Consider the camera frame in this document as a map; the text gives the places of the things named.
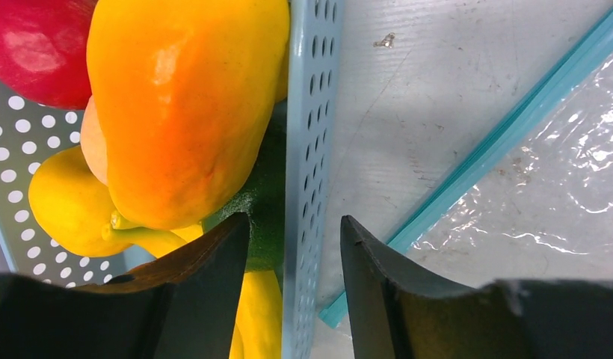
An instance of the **clear plastic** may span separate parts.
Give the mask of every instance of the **clear plastic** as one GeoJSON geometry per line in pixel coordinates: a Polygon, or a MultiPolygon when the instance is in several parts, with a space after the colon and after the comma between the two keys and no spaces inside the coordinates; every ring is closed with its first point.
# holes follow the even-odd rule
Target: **clear plastic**
{"type": "Polygon", "coordinates": [[[470,286],[613,278],[613,53],[407,256],[470,286]]]}

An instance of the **gray countertop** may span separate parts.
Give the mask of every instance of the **gray countertop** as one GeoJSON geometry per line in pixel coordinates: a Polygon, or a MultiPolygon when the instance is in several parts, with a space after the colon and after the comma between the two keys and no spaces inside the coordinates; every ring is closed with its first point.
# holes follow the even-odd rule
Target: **gray countertop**
{"type": "MultiPolygon", "coordinates": [[[[342,289],[339,220],[386,239],[613,0],[347,1],[319,306],[342,289]],[[374,47],[388,33],[394,46],[374,47]]],[[[352,358],[348,317],[312,358],[352,358]]]]}

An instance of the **white polka dot pattern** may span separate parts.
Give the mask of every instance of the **white polka dot pattern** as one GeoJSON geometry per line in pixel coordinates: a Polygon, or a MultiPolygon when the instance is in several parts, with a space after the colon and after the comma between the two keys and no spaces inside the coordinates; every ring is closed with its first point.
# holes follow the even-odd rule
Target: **white polka dot pattern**
{"type": "Polygon", "coordinates": [[[18,272],[73,288],[126,271],[123,255],[79,257],[40,229],[29,208],[31,176],[52,154],[80,142],[81,111],[38,106],[0,83],[0,237],[18,272]]]}

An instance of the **light blue perforated tray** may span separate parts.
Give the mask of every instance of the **light blue perforated tray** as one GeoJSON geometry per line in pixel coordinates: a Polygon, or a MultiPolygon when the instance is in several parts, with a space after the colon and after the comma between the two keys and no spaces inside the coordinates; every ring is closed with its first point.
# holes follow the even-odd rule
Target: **light blue perforated tray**
{"type": "MultiPolygon", "coordinates": [[[[283,358],[310,354],[339,76],[344,0],[292,1],[287,111],[283,358]]],[[[109,258],[65,251],[31,215],[31,175],[79,143],[81,111],[29,102],[0,83],[0,245],[11,271],[73,287],[104,283],[150,260],[132,249],[109,258]]]]}

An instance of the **green vegetable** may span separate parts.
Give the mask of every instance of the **green vegetable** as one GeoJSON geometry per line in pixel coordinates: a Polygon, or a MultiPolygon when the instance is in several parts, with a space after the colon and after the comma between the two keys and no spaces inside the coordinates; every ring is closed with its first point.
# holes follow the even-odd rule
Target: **green vegetable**
{"type": "Polygon", "coordinates": [[[250,216],[251,233],[245,271],[267,271],[283,263],[285,232],[286,133],[272,121],[243,188],[203,221],[207,232],[234,212],[250,216]]]}

